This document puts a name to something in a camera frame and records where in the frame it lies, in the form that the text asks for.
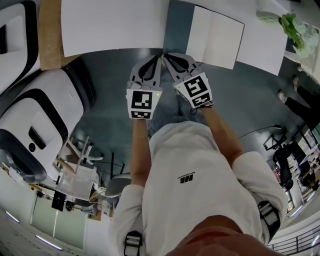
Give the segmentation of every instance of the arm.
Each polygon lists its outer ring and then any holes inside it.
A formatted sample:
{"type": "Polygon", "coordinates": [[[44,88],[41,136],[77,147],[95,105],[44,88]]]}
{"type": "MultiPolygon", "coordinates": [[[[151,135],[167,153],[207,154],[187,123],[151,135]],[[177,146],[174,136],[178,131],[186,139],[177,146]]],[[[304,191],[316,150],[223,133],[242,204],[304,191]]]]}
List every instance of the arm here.
{"type": "Polygon", "coordinates": [[[114,216],[107,229],[110,255],[123,256],[125,239],[129,232],[144,230],[142,220],[142,199],[144,188],[139,185],[126,186],[121,194],[114,216]]]}
{"type": "Polygon", "coordinates": [[[201,111],[221,154],[232,167],[233,162],[244,153],[238,137],[213,108],[201,108],[201,111]]]}
{"type": "Polygon", "coordinates": [[[233,162],[232,170],[242,186],[278,209],[283,223],[288,196],[264,158],[258,152],[247,152],[233,162]]]}
{"type": "Polygon", "coordinates": [[[151,169],[151,154],[146,121],[133,120],[131,184],[144,187],[151,169]]]}

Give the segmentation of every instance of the shoe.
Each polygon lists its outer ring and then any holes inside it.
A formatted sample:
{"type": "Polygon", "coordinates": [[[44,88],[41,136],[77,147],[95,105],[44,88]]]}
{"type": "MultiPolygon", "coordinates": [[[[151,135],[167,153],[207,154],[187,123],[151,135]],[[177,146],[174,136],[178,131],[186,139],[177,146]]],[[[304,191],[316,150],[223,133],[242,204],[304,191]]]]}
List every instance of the shoe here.
{"type": "Polygon", "coordinates": [[[299,86],[300,86],[299,77],[295,75],[293,76],[293,89],[297,92],[299,86]]]}
{"type": "Polygon", "coordinates": [[[282,90],[278,91],[278,98],[283,102],[286,103],[288,96],[282,90]]]}

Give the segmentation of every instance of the desk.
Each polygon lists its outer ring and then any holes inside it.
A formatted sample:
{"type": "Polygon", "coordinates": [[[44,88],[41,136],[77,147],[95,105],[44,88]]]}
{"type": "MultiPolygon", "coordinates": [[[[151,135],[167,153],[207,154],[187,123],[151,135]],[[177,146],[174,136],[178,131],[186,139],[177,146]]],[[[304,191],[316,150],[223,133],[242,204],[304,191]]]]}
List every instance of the desk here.
{"type": "MultiPolygon", "coordinates": [[[[290,9],[289,1],[185,1],[244,23],[237,61],[276,76],[279,74],[287,36],[279,24],[258,20],[256,12],[282,15],[290,9]]],[[[133,5],[129,0],[112,3],[91,0],[88,4],[86,0],[62,0],[61,28],[65,56],[122,48],[162,48],[169,0],[153,0],[148,5],[143,3],[137,1],[133,5]]]]}
{"type": "Polygon", "coordinates": [[[256,12],[288,13],[290,2],[283,0],[185,0],[244,23],[237,61],[278,75],[284,58],[287,35],[278,24],[257,19],[256,12]]]}

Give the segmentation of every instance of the window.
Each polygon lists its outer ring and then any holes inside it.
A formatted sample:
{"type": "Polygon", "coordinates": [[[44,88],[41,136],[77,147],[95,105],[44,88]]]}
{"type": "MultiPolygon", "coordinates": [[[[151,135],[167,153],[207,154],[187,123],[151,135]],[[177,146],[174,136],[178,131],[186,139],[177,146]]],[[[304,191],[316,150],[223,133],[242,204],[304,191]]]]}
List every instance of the window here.
{"type": "Polygon", "coordinates": [[[287,191],[285,193],[288,196],[288,206],[287,206],[287,209],[286,209],[286,213],[289,213],[293,208],[295,208],[295,205],[294,205],[294,202],[292,200],[290,191],[287,191]]]}

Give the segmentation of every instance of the shoulder strap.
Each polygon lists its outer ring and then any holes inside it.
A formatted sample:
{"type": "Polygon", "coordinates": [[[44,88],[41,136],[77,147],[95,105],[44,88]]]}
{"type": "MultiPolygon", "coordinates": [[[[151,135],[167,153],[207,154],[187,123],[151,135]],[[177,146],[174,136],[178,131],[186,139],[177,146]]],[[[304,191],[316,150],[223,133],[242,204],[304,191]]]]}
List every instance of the shoulder strap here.
{"type": "Polygon", "coordinates": [[[267,245],[280,228],[279,211],[269,201],[262,200],[255,193],[251,192],[251,195],[255,199],[260,212],[264,243],[267,245]]]}
{"type": "Polygon", "coordinates": [[[124,256],[146,256],[146,244],[143,240],[144,224],[142,213],[133,223],[130,231],[124,241],[124,256]]]}

